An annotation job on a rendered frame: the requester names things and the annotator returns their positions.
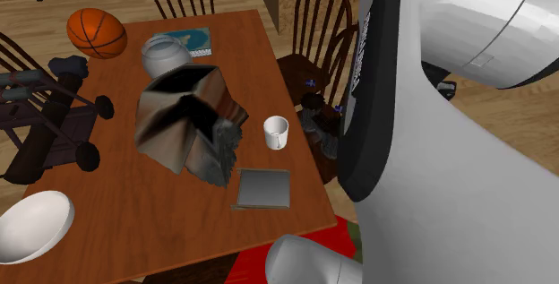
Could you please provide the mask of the white mug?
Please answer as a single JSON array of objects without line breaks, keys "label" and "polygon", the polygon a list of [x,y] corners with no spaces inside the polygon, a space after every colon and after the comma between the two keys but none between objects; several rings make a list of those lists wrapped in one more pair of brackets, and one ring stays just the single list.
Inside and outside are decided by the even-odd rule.
[{"label": "white mug", "polygon": [[271,150],[281,150],[288,141],[288,120],[283,116],[270,116],[263,123],[265,142]]}]

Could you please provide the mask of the grey plush figure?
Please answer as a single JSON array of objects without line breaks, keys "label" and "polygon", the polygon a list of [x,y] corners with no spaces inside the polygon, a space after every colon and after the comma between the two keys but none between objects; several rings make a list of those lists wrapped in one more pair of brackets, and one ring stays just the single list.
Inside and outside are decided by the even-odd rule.
[{"label": "grey plush figure", "polygon": [[336,159],[339,146],[339,119],[328,115],[323,95],[307,92],[301,98],[302,110],[299,121],[306,133],[316,133],[314,142],[321,143],[322,154],[327,159]]}]

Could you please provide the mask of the shiny metal toaster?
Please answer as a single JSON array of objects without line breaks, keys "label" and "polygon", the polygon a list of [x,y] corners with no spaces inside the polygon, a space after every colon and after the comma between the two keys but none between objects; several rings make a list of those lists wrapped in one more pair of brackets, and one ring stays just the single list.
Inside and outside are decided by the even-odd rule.
[{"label": "shiny metal toaster", "polygon": [[248,113],[215,65],[185,64],[152,80],[136,109],[134,143],[175,174],[229,183]]}]

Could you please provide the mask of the blue book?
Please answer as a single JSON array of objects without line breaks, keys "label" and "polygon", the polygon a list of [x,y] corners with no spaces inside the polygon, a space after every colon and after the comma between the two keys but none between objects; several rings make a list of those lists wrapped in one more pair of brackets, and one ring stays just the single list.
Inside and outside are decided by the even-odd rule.
[{"label": "blue book", "polygon": [[212,55],[211,33],[208,27],[174,30],[154,34],[154,36],[158,35],[168,35],[178,39],[181,44],[189,50],[192,58]]}]

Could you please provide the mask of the red robot stand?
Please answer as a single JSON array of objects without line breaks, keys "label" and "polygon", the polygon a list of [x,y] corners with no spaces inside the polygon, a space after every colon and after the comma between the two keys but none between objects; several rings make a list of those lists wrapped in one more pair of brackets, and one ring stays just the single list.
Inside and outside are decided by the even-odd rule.
[{"label": "red robot stand", "polygon": [[[348,258],[353,258],[357,249],[348,231],[349,223],[340,216],[336,219],[335,227],[305,234],[303,237]],[[224,284],[267,284],[265,260],[270,248],[271,244],[268,244],[242,251]]]}]

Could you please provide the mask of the white round jar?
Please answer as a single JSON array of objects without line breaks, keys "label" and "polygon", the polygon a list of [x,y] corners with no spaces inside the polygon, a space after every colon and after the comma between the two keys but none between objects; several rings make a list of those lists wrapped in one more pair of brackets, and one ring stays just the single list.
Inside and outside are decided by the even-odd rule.
[{"label": "white round jar", "polygon": [[142,46],[142,66],[151,79],[192,61],[189,50],[169,35],[154,36]]}]

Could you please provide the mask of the brown wooden table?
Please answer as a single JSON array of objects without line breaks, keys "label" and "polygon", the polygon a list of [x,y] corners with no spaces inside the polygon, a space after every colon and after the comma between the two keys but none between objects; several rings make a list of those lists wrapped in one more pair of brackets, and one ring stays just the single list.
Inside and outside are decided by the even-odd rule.
[{"label": "brown wooden table", "polygon": [[[208,27],[212,55],[232,98],[247,112],[236,150],[238,168],[290,171],[290,208],[235,210],[239,177],[227,187],[207,184],[188,172],[176,175],[136,150],[137,101],[149,83],[141,49],[154,33]],[[72,226],[50,251],[29,262],[0,265],[0,284],[109,284],[232,254],[333,227],[337,220],[307,146],[276,58],[255,10],[126,25],[128,44],[118,57],[92,59],[80,93],[108,96],[115,107],[100,119],[91,141],[99,167],[48,170],[28,193],[57,190],[75,207]],[[288,120],[287,145],[267,147],[263,123]]]}]

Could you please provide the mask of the orange basketball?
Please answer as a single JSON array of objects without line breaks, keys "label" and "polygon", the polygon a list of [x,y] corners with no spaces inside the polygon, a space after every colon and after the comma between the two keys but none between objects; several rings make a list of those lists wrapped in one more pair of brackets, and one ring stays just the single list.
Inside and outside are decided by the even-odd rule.
[{"label": "orange basketball", "polygon": [[124,25],[111,13],[97,8],[83,8],[72,13],[66,32],[78,50],[97,59],[117,57],[127,46]]}]

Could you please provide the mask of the dark toy cannon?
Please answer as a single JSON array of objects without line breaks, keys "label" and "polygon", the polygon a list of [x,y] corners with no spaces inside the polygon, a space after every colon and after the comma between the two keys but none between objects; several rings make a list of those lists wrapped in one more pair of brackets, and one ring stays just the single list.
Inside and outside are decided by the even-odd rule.
[{"label": "dark toy cannon", "polygon": [[33,184],[54,166],[75,163],[91,172],[100,163],[90,134],[97,117],[114,116],[113,103],[78,95],[89,74],[84,57],[55,57],[48,67],[55,78],[39,69],[0,73],[0,130],[18,149],[1,178],[12,184]]}]

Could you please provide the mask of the white bowl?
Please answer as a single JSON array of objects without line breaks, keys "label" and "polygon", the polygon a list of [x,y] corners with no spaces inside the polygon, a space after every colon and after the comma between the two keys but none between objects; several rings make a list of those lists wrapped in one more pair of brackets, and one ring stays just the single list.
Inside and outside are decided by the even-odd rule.
[{"label": "white bowl", "polygon": [[58,191],[32,194],[0,216],[0,264],[33,260],[52,249],[73,223],[71,199]]}]

